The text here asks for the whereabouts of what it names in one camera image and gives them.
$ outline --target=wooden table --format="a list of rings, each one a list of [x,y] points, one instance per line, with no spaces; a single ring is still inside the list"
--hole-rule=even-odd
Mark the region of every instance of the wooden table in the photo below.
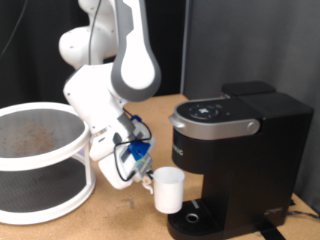
[[[174,166],[171,160],[172,125],[168,117],[174,107],[185,101],[182,95],[154,97],[145,102],[129,103],[128,111],[138,114],[156,138],[152,151],[153,168]],[[154,208],[153,196],[141,183],[133,183],[124,190],[114,189],[93,163],[97,183],[92,196],[78,209],[59,219],[30,226],[0,224],[0,240],[37,239],[172,239],[167,231],[167,215]],[[201,175],[186,172],[184,199],[201,197]],[[315,213],[296,195],[296,206],[290,210]],[[305,215],[288,216],[279,231],[287,240],[320,238],[320,221]],[[233,238],[262,240],[259,233]]]

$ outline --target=button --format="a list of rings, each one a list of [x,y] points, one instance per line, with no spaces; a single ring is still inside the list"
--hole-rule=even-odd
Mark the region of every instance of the button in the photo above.
[[[247,126],[248,133],[254,134],[259,130],[260,124],[257,122],[249,122]]]
[[[189,107],[189,114],[198,119],[210,119],[219,116],[220,110],[211,105],[196,104]]]

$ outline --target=black coffee maker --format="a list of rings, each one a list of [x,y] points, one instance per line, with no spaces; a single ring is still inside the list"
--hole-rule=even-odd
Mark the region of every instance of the black coffee maker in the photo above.
[[[173,161],[204,174],[202,197],[168,215],[175,239],[220,240],[282,225],[313,110],[263,82],[175,108]]]

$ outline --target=white plastic stand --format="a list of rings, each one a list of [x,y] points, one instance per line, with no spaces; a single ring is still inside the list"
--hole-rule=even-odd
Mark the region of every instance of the white plastic stand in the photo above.
[[[8,116],[9,114],[15,114],[17,112],[23,114],[23,111],[45,109],[56,110],[59,112],[62,111],[76,115],[71,106],[59,103],[28,103],[16,105],[0,110],[0,134],[1,129],[3,129],[3,125],[6,125],[6,123],[1,122],[1,119],[3,117]],[[5,155],[5,152],[4,150],[1,150],[2,152],[0,151],[0,174],[6,174],[8,172],[15,172],[17,174],[18,171],[41,169],[43,167],[57,164],[72,157],[72,159],[78,160],[80,163],[84,165],[86,179],[86,184],[84,188],[82,188],[80,192],[78,192],[74,197],[72,197],[68,201],[48,209],[32,212],[8,212],[0,209],[0,222],[7,224],[24,225],[50,221],[52,219],[58,218],[71,212],[87,200],[87,198],[91,195],[95,187],[95,174],[91,166],[91,161],[89,157],[90,132],[87,124],[84,122],[83,124],[84,130],[78,137],[76,137],[67,145],[59,147],[57,149],[53,149],[52,151],[49,150],[47,152],[35,156],[10,156],[9,158],[2,157],[2,155]],[[84,156],[78,153],[81,149],[84,149]]]

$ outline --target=white cup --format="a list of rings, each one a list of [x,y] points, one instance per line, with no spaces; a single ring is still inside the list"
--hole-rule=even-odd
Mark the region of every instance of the white cup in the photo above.
[[[175,167],[162,167],[153,174],[154,204],[159,212],[179,212],[183,202],[184,172]]]

